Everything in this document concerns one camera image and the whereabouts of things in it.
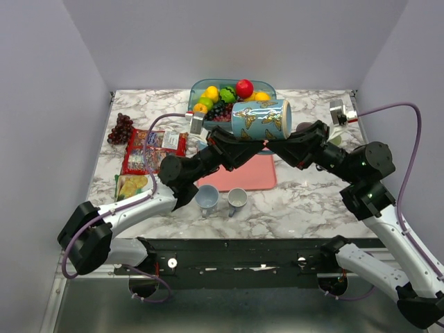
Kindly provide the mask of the purple ceramic mug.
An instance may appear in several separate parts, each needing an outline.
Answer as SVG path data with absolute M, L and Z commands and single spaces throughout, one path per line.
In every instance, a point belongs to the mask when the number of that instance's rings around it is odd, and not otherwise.
M 302 123 L 299 123 L 299 124 L 296 126 L 296 131 L 297 131 L 297 132 L 302 132 L 302 131 L 308 129 L 311 125 L 312 125 L 312 123 L 309 123 L 309 122 L 302 122 Z

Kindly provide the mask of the green ceramic mug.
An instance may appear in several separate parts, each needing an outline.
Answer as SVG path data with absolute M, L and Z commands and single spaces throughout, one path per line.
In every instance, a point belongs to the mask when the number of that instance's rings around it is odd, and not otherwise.
M 341 136 L 331 138 L 330 142 L 335 146 L 339 146 L 342 142 Z

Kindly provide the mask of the blue-bottom beige mug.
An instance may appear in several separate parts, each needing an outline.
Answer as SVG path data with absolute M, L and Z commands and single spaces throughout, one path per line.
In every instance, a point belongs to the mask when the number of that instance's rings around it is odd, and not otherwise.
M 233 105 L 233 135 L 242 140 L 284 140 L 291 134 L 292 113 L 286 99 L 246 101 Z

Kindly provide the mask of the small grey-purple mug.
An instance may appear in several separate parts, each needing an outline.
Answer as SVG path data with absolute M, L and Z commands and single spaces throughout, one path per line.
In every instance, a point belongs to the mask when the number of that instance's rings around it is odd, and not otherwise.
M 242 188 L 234 188 L 228 192 L 228 216 L 231 218 L 243 209 L 248 201 L 248 194 Z

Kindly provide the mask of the grey ceramic mug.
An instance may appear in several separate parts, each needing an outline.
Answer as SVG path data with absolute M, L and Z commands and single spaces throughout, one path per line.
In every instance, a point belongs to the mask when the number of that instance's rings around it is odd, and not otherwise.
M 201 216 L 207 218 L 217 211 L 219 203 L 219 191 L 211 185 L 202 185 L 195 195 L 196 204 L 199 206 Z

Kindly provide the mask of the light blue faceted mug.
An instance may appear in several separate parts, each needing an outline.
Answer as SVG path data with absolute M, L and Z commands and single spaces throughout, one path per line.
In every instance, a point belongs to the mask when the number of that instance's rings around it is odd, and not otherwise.
M 198 140 L 198 150 L 201 151 L 206 147 L 207 147 L 207 143 L 199 139 Z

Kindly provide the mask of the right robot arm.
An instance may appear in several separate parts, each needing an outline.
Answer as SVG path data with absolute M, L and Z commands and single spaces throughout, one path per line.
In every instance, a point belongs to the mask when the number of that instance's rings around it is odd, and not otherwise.
M 339 267 L 356 273 L 394 300 L 414 326 L 427 329 L 443 318 L 443 278 L 434 272 L 436 258 L 397 214 L 399 204 L 381 180 L 395 171 L 389 147 L 371 142 L 351 152 L 327 140 L 329 130 L 317 121 L 267 149 L 300 170 L 311 164 L 348 183 L 341 190 L 349 212 L 371 229 L 400 265 L 396 271 L 343 237 L 334 237 L 319 255 L 329 272 Z

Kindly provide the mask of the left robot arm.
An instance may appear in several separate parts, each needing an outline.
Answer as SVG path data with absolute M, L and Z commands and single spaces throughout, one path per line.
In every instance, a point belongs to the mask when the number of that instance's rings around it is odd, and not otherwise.
M 186 206 L 198 192 L 195 183 L 224 167 L 238 169 L 265 147 L 264 140 L 239 139 L 216 127 L 207 146 L 192 157 L 166 156 L 151 189 L 117 203 L 95 207 L 80 204 L 58 235 L 64 250 L 62 273 L 70 279 L 67 263 L 77 275 L 86 275 L 106 263 L 114 238 L 153 216 Z

